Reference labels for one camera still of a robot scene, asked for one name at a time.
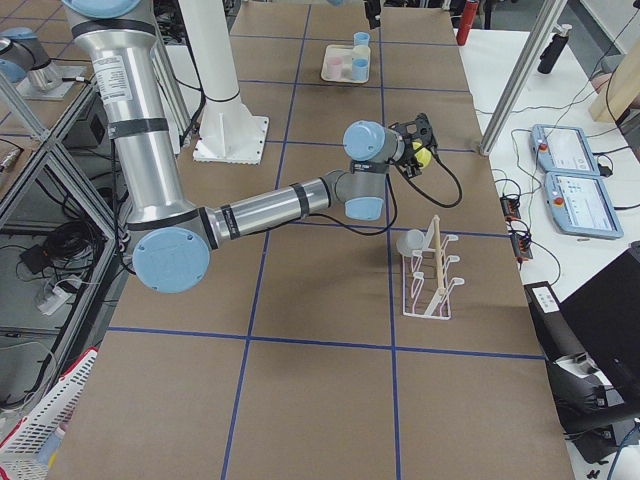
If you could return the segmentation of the blue cup far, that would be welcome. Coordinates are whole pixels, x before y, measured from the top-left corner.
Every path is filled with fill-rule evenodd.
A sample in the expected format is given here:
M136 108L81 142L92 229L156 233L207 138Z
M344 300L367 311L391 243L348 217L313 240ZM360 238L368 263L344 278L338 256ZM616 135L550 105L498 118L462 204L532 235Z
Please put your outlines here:
M364 31L355 32L353 35L353 45L357 46L369 46L370 34Z

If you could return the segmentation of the lower blue teach pendant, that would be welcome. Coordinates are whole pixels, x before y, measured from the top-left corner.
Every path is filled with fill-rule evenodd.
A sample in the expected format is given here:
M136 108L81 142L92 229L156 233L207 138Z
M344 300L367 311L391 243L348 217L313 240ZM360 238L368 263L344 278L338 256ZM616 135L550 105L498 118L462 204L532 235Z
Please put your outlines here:
M563 233L601 239L623 237L623 228L600 177L549 172L544 189L549 213Z

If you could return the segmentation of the pink plastic cup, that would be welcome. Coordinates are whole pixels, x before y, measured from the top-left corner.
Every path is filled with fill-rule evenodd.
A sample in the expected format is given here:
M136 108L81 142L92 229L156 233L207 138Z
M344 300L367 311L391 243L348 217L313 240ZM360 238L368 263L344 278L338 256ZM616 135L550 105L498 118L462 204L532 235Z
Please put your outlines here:
M328 57L325 62L326 79L328 81L337 81L341 78L343 60L341 57Z

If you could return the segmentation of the red cylinder bottle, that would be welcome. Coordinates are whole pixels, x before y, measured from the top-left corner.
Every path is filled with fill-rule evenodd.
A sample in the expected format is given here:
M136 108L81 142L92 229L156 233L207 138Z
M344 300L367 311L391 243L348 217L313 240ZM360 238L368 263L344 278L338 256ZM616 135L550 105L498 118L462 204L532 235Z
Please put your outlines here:
M479 7L478 0L467 0L458 24L456 42L458 46L464 46L467 42L469 32L472 29L474 19Z

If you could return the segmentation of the upper blue teach pendant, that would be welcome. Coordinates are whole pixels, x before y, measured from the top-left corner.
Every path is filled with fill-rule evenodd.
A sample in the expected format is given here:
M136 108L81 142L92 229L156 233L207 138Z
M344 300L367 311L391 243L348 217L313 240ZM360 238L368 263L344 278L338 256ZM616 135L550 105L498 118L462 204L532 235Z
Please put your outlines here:
M534 159L545 173L599 174L587 136L579 127L535 124L530 144Z

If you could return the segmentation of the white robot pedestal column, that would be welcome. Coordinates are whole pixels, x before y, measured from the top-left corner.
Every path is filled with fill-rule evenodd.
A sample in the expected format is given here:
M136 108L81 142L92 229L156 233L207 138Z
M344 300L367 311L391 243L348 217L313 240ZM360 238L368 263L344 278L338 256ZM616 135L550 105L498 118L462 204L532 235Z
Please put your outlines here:
M179 5L206 97L194 159L258 164L269 119L252 115L242 101L223 3Z

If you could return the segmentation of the blue cup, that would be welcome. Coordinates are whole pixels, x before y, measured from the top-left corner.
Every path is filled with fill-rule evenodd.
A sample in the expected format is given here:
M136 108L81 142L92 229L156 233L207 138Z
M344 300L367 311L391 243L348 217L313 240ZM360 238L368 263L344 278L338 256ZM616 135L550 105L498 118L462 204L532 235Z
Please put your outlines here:
M370 34L364 31L355 32L353 35L353 45L357 46L369 46Z
M351 80L364 83L369 79L369 61L366 58L355 58L351 64Z

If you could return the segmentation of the grey white cup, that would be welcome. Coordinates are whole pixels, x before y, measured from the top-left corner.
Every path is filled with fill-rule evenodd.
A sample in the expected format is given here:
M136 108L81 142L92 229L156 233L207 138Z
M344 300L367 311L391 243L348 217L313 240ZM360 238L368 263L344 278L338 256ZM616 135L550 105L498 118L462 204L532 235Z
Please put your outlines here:
M412 257L415 252L422 253L424 248L425 235L417 229L411 229L402 233L396 240L396 249L403 257Z

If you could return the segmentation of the blue teach pendant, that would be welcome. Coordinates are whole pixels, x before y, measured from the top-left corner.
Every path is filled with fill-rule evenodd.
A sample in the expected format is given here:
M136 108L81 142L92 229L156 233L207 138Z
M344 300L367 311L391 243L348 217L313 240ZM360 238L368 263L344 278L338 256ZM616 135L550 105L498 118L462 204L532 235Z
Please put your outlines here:
M530 144L534 159L545 173L599 174L587 136L579 127L535 124Z
M549 172L544 189L549 213L563 233L601 239L623 237L623 228L600 177Z

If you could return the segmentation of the cream plastic tray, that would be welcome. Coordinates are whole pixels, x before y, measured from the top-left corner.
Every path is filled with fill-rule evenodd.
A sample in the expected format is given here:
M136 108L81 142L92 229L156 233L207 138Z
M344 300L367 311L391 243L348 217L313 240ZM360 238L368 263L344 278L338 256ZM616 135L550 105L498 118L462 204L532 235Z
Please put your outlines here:
M370 67L369 46L330 44L325 48L321 79L327 82L365 84L369 81Z

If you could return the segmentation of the aluminium frame post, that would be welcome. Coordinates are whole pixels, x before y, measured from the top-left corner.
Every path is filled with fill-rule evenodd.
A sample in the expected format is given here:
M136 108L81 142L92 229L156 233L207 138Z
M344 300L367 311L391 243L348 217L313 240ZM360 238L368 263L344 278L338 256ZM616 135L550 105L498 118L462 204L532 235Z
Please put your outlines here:
M546 0L543 3L478 146L481 155L488 156L495 146L531 73L534 61L539 57L566 4L567 0Z

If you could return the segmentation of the black bottle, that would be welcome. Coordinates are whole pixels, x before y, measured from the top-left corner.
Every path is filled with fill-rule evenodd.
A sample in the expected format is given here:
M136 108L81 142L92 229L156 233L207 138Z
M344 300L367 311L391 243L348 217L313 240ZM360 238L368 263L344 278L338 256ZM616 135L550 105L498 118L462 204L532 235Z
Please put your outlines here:
M568 44L571 30L571 24L562 24L556 27L556 31L552 36L551 42L539 57L540 62L537 67L537 71L539 73L549 74L553 70L561 53Z

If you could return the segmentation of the blue cup near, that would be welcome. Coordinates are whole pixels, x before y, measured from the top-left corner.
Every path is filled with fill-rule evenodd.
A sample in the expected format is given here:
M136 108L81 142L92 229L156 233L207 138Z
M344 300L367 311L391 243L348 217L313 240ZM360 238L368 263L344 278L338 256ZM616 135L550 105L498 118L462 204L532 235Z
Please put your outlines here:
M366 58L355 58L351 64L351 80L364 83L369 79L369 61Z

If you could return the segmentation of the yellow plastic cup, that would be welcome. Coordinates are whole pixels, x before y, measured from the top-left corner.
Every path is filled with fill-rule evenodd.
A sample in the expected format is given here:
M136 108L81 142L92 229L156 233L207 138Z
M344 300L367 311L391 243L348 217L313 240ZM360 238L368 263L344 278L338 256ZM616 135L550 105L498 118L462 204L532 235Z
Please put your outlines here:
M426 168L432 160L431 151L419 141L412 142L412 149L418 167L420 169Z

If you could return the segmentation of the cream white cup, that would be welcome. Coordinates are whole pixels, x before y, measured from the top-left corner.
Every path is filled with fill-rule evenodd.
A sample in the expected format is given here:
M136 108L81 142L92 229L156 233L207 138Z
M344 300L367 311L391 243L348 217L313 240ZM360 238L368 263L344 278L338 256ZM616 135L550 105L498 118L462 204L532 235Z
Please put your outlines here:
M368 45L356 45L352 49L352 59L365 59L367 62L370 61L370 47Z

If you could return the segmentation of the white plastic basket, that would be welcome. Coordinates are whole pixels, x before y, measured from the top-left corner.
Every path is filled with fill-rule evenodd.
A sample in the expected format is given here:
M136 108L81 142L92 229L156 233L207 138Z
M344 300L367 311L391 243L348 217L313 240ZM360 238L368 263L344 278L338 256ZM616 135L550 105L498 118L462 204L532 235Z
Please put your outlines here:
M1 442L2 479L45 479L97 358L88 348Z

